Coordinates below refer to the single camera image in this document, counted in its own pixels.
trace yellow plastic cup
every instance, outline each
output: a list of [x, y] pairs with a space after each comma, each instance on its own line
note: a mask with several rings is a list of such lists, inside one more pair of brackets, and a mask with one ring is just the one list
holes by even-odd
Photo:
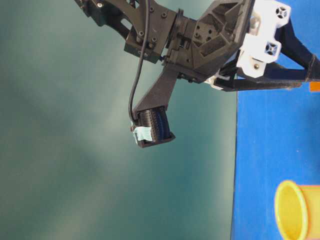
[[320, 240], [320, 186], [284, 181], [276, 191], [274, 206], [285, 240]]

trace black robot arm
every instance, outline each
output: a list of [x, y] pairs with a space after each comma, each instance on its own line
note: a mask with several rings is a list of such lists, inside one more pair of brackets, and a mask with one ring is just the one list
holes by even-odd
[[[147, 18], [144, 0], [75, 1], [98, 26], [116, 30], [125, 40], [126, 52], [141, 55]], [[144, 60], [154, 64], [163, 61], [164, 67], [132, 111], [131, 130], [142, 148], [175, 138], [166, 110], [177, 79], [206, 82], [225, 92], [297, 88], [303, 82], [320, 81], [320, 62], [295, 36], [291, 8], [285, 4], [215, 0], [194, 20], [185, 17], [181, 9], [175, 12], [154, 0], [148, 1]], [[259, 12], [261, 5], [265, 5], [265, 11], [270, 10], [268, 15]], [[127, 28], [124, 21], [132, 27]], [[164, 48], [167, 54], [162, 56]], [[304, 69], [286, 69], [275, 63], [280, 52]]]

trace blue surface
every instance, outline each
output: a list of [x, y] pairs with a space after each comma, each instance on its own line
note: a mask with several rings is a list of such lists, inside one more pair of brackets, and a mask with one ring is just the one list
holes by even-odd
[[[298, 38], [320, 57], [320, 31], [313, 28], [319, 22], [320, 1], [283, 2], [292, 6]], [[279, 63], [297, 67], [285, 57]], [[309, 84], [240, 92], [237, 120], [231, 238], [280, 240], [274, 213], [277, 186], [284, 180], [320, 185], [320, 93], [310, 93]]]

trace wire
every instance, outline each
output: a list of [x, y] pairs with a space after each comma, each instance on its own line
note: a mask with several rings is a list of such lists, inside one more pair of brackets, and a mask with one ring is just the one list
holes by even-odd
[[150, 0], [145, 0], [145, 31], [144, 31], [144, 39], [143, 39], [143, 44], [141, 48], [141, 54], [140, 54], [140, 59], [139, 59], [139, 64], [138, 64], [138, 69], [136, 72], [135, 80], [133, 82], [133, 86], [131, 89], [130, 93], [130, 98], [129, 98], [129, 117], [133, 123], [135, 123], [134, 116], [133, 116], [133, 111], [132, 111], [132, 105], [134, 101], [134, 96], [135, 92], [137, 89], [137, 85], [139, 82], [139, 78], [141, 75], [142, 71], [142, 66], [144, 63], [144, 58], [145, 58], [145, 52], [147, 48], [147, 43], [148, 43], [148, 37], [149, 37], [149, 25], [150, 25]]

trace hole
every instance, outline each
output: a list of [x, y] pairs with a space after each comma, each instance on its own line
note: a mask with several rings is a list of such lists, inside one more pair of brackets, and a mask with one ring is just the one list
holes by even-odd
[[126, 2], [135, 9], [139, 7], [139, 3], [136, 0], [126, 0]]
[[132, 28], [132, 24], [127, 20], [127, 19], [122, 19], [121, 23], [127, 28], [127, 29], [131, 29]]

